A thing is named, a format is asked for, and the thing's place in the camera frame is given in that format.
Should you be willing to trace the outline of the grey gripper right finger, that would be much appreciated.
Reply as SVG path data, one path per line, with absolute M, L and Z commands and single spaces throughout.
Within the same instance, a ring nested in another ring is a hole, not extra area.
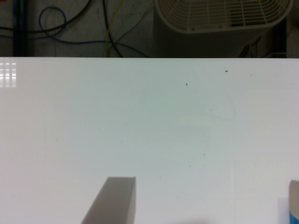
M 289 185 L 290 224 L 299 224 L 299 181 L 292 180 Z

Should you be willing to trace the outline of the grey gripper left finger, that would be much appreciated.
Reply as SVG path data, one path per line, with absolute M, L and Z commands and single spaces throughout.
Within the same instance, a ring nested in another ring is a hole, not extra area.
M 81 224 L 135 224 L 136 180 L 109 177 Z

